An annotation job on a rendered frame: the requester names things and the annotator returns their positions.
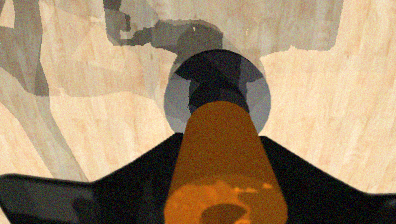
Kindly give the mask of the orange knob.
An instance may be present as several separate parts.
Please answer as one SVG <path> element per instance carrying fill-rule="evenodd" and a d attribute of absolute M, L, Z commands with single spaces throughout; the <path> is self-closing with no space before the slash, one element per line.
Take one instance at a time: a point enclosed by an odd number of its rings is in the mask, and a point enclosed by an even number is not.
<path fill-rule="evenodd" d="M 165 224 L 285 224 L 287 205 L 246 110 L 200 106 L 187 121 Z"/>

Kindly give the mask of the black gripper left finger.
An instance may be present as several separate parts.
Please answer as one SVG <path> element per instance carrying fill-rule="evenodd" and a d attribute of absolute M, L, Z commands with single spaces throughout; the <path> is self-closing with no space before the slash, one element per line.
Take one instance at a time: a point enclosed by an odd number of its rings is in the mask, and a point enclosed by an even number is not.
<path fill-rule="evenodd" d="M 10 224 L 165 224 L 183 133 L 174 133 L 93 182 L 0 174 L 0 208 Z"/>

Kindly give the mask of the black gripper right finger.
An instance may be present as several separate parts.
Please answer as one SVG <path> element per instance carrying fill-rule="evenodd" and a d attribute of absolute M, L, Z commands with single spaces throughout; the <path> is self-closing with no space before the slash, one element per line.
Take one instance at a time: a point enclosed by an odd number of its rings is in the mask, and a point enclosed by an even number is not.
<path fill-rule="evenodd" d="M 287 205 L 285 224 L 396 224 L 396 193 L 367 193 L 259 136 Z"/>

